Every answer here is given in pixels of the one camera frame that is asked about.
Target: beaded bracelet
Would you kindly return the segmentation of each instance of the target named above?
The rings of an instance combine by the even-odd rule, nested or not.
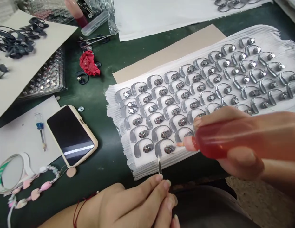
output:
[[[42,184],[42,186],[41,186],[40,188],[36,188],[36,189],[34,189],[34,190],[31,192],[31,195],[30,195],[28,198],[21,199],[19,202],[17,202],[17,201],[16,201],[16,197],[15,197],[15,195],[16,195],[17,193],[19,193],[19,192],[21,191],[22,188],[23,188],[23,189],[28,188],[28,187],[30,186],[31,182],[32,182],[34,179],[38,178],[38,177],[40,176],[41,173],[44,173],[44,172],[46,172],[46,171],[48,171],[48,170],[52,170],[52,172],[55,174],[56,177],[55,177],[53,180],[51,180],[51,181],[47,181],[47,182],[45,182],[44,184]],[[57,179],[59,179],[59,177],[60,177],[60,172],[59,172],[58,169],[57,169],[56,167],[54,167],[54,166],[46,166],[46,167],[43,166],[43,167],[40,168],[39,171],[40,171],[39,173],[33,175],[30,179],[25,180],[25,181],[22,183],[22,185],[20,185],[18,188],[14,189],[14,190],[12,191],[12,195],[10,196],[10,198],[9,198],[9,200],[8,200],[8,206],[9,206],[10,208],[13,207],[13,208],[15,208],[15,209],[20,209],[20,208],[26,206],[28,201],[30,201],[30,200],[32,200],[32,201],[37,200],[37,199],[40,197],[41,192],[46,191],[47,189],[49,189],[49,188],[52,186],[52,184],[53,184]]]

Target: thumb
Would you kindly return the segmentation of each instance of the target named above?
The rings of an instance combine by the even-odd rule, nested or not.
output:
[[[264,171],[263,161],[248,147],[235,147],[228,151],[227,158],[218,162],[227,173],[245,180],[255,180]]]

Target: red cloth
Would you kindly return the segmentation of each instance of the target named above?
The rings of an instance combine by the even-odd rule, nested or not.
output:
[[[90,76],[99,76],[100,70],[95,65],[94,54],[92,51],[84,52],[80,57],[80,67]]]

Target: smartphone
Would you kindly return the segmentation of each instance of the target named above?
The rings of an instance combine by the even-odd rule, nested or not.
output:
[[[86,160],[98,147],[98,141],[74,106],[65,105],[47,120],[67,167]]]

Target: red string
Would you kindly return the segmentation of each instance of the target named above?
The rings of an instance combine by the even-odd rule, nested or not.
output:
[[[90,197],[88,197],[87,199],[83,197],[83,199],[84,199],[85,201],[84,201],[84,203],[82,204],[82,206],[80,207],[80,209],[79,209],[79,211],[78,211],[78,214],[77,214],[77,217],[76,217],[76,219],[75,219],[75,213],[76,213],[77,208],[78,208],[78,205],[79,205],[79,203],[80,203],[80,201],[78,200],[78,204],[77,204],[77,206],[76,206],[76,208],[75,208],[74,217],[73,217],[73,225],[74,225],[74,228],[77,228],[77,220],[78,220],[78,216],[79,216],[80,210],[82,209],[82,207],[84,206],[84,204],[85,204],[90,198],[94,197],[96,194],[98,194],[98,193],[94,193],[94,194],[92,194],[92,195],[91,195]]]

